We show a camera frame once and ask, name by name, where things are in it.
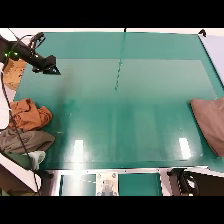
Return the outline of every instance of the mauve cloth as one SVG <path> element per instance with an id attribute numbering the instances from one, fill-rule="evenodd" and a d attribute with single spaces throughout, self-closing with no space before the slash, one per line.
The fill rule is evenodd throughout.
<path id="1" fill-rule="evenodd" d="M 52 119 L 52 113 L 46 107 L 37 109 L 35 103 L 29 98 L 12 102 L 10 106 L 17 127 L 26 131 L 40 129 Z M 12 121 L 9 127 L 15 129 Z"/>
<path id="2" fill-rule="evenodd" d="M 28 152 L 46 151 L 55 140 L 54 136 L 44 131 L 18 131 Z M 16 132 L 10 128 L 0 134 L 0 150 L 8 153 L 25 153 Z"/>
<path id="3" fill-rule="evenodd" d="M 224 156 L 224 98 L 193 99 L 191 106 L 208 144 L 218 156 Z"/>

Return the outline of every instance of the black cable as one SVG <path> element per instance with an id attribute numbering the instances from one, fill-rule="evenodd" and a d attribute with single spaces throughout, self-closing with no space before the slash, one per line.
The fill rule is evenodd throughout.
<path id="1" fill-rule="evenodd" d="M 15 46 L 16 46 L 16 45 L 17 45 L 17 44 L 18 44 L 24 37 L 27 37 L 27 36 L 32 36 L 32 35 L 25 35 L 25 36 L 23 36 L 22 38 L 20 38 L 19 40 L 17 40 L 17 42 L 13 45 L 11 51 L 13 51 L 13 49 L 15 48 Z M 4 69 L 5 69 L 6 65 L 7 65 L 7 63 L 8 63 L 9 56 L 10 56 L 10 54 L 7 55 L 6 62 L 4 63 L 3 69 L 2 69 L 2 71 L 1 71 L 1 82 L 2 82 L 2 90 L 3 90 L 3 94 L 4 94 L 5 99 L 6 99 L 6 101 L 7 101 L 8 107 L 10 108 L 10 103 L 9 103 L 9 100 L 8 100 L 8 97 L 7 97 L 7 94 L 6 94 L 5 85 L 4 85 L 4 83 L 3 83 L 3 72 L 4 72 Z M 15 120 L 14 120 L 14 118 L 13 118 L 13 115 L 12 115 L 12 111 L 11 111 L 11 110 L 9 110 L 9 114 L 10 114 L 10 118 L 11 118 L 11 120 L 12 120 L 12 123 L 13 123 L 13 125 L 14 125 L 14 127 L 15 127 L 16 134 L 17 134 L 17 136 L 18 136 L 18 138 L 19 138 L 19 140 L 20 140 L 20 142 L 21 142 L 21 144 L 22 144 L 22 147 L 24 148 L 24 151 L 26 152 L 26 155 L 27 155 L 27 157 L 28 157 L 28 160 L 29 160 L 29 164 L 30 164 L 31 170 L 32 170 L 33 175 L 34 175 L 34 181 L 35 181 L 35 185 L 36 185 L 36 187 L 37 187 L 37 193 L 38 193 L 38 195 L 40 196 L 40 192 L 39 192 L 39 188 L 38 188 L 38 184 L 37 184 L 37 180 L 36 180 L 36 176 L 35 176 L 35 170 L 34 170 L 34 167 L 33 167 L 33 163 L 32 163 L 31 157 L 30 157 L 30 155 L 29 155 L 29 153 L 28 153 L 28 151 L 27 151 L 27 149 L 26 149 L 26 147 L 25 147 L 25 145 L 24 145 L 24 143 L 23 143 L 23 140 L 22 140 L 22 138 L 21 138 L 21 136 L 20 136 L 20 134 L 19 134 L 19 131 L 18 131 L 18 129 L 17 129 L 16 122 L 15 122 Z"/>

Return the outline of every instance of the transparent sheet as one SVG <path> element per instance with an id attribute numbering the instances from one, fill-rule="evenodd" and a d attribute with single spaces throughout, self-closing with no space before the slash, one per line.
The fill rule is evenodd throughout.
<path id="1" fill-rule="evenodd" d="M 16 100 L 29 97 L 54 117 L 46 163 L 215 158 L 190 106 L 215 99 L 199 60 L 58 59 L 61 76 L 25 71 Z"/>

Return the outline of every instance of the black clip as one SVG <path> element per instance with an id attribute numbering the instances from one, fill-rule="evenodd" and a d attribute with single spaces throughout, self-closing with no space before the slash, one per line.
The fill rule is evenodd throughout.
<path id="1" fill-rule="evenodd" d="M 206 32 L 204 29 L 202 29 L 198 34 L 202 34 L 204 37 L 206 37 Z"/>

